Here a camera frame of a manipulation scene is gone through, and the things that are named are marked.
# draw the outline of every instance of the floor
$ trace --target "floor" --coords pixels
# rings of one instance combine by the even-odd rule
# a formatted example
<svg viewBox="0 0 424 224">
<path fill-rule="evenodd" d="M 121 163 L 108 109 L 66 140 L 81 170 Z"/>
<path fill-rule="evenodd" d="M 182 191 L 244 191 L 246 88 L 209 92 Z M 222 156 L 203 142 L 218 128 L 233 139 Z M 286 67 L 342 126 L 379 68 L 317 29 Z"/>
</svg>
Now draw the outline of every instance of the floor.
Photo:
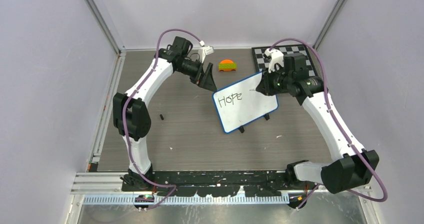
<svg viewBox="0 0 424 224">
<path fill-rule="evenodd" d="M 83 205 L 79 224 L 366 224 L 360 200 L 349 192 L 314 193 L 299 212 L 285 204 L 163 205 L 147 212 L 134 206 Z"/>
<path fill-rule="evenodd" d="M 138 81 L 153 56 L 153 51 L 127 52 L 117 91 L 123 93 Z M 237 71 L 218 72 L 218 63 L 224 59 L 236 62 Z M 218 89 L 255 73 L 251 49 L 215 50 L 205 62 L 214 64 L 213 78 Z M 195 86 L 188 76 L 175 72 L 159 88 L 148 107 L 152 126 L 147 135 L 147 148 L 153 169 L 283 170 L 287 164 L 300 160 L 331 162 L 322 135 L 296 99 L 280 94 L 278 101 L 279 108 L 270 114 L 268 121 L 261 118 L 246 125 L 244 133 L 226 134 L 212 101 L 212 92 Z M 128 166 L 125 143 L 110 122 L 98 170 L 126 171 Z"/>
</svg>

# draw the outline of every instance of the checkerboard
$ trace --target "checkerboard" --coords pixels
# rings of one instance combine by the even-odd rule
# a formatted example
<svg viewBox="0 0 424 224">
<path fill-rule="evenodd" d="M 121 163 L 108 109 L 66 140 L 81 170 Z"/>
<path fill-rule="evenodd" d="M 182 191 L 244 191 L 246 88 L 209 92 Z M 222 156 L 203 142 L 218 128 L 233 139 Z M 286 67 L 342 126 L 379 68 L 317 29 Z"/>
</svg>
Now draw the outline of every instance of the checkerboard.
<svg viewBox="0 0 424 224">
<path fill-rule="evenodd" d="M 256 72 L 261 72 L 263 69 L 268 68 L 268 65 L 270 64 L 270 60 L 265 59 L 263 56 L 267 48 L 270 48 L 270 46 L 252 47 L 254 69 Z M 309 76 L 317 76 L 317 71 L 315 70 L 315 66 L 312 63 L 309 51 L 304 45 L 278 45 L 275 48 L 279 49 L 284 55 L 302 53 L 306 56 L 306 66 L 309 70 Z"/>
</svg>

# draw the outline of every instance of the white wall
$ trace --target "white wall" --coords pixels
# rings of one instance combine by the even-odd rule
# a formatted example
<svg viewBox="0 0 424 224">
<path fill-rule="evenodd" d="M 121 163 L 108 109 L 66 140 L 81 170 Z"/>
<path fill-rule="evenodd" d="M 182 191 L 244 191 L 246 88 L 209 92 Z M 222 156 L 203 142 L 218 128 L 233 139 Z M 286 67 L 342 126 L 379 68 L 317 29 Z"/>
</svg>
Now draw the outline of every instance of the white wall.
<svg viewBox="0 0 424 224">
<path fill-rule="evenodd" d="M 376 170 L 389 194 L 376 205 L 383 224 L 424 218 L 423 7 L 424 0 L 347 0 L 319 49 L 341 116 L 380 156 Z"/>
<path fill-rule="evenodd" d="M 0 223 L 58 224 L 116 55 L 84 0 L 0 0 Z"/>
<path fill-rule="evenodd" d="M 170 28 L 216 47 L 270 46 L 285 37 L 313 44 L 336 0 L 96 0 L 127 49 L 156 47 Z M 173 35 L 163 39 L 172 43 Z"/>
</svg>

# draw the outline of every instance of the gray tabletop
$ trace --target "gray tabletop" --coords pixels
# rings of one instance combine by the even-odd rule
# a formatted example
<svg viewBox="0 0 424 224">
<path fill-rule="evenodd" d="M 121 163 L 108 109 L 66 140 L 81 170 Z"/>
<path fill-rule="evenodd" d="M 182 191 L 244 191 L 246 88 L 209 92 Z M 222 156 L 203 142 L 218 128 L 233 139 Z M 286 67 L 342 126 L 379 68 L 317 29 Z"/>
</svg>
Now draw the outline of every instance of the gray tabletop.
<svg viewBox="0 0 424 224">
<path fill-rule="evenodd" d="M 129 51 L 117 91 L 123 93 L 134 85 L 153 56 L 153 51 Z M 218 63 L 224 59 L 237 63 L 237 71 L 218 72 Z M 206 57 L 205 63 L 209 62 L 214 63 L 218 89 L 255 73 L 251 49 L 215 50 Z M 148 106 L 152 125 L 147 149 L 154 170 L 283 170 L 300 160 L 331 161 L 316 124 L 288 94 L 278 96 L 279 108 L 268 121 L 260 118 L 246 125 L 244 133 L 228 134 L 223 131 L 212 94 L 177 72 L 159 88 Z M 110 122 L 98 170 L 125 171 L 128 166 L 125 143 Z"/>
</svg>

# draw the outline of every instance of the handwritten text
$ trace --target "handwritten text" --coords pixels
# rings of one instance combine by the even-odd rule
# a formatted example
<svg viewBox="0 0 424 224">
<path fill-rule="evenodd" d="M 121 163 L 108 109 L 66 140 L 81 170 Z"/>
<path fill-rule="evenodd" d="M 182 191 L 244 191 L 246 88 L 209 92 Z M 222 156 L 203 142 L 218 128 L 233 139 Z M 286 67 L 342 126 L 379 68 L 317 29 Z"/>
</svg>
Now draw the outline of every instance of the handwritten text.
<svg viewBox="0 0 424 224">
<path fill-rule="evenodd" d="M 242 94 L 241 93 L 233 93 L 227 97 L 223 96 L 222 99 L 218 98 L 219 106 L 226 107 L 228 105 L 234 105 L 234 101 L 241 100 Z"/>
</svg>

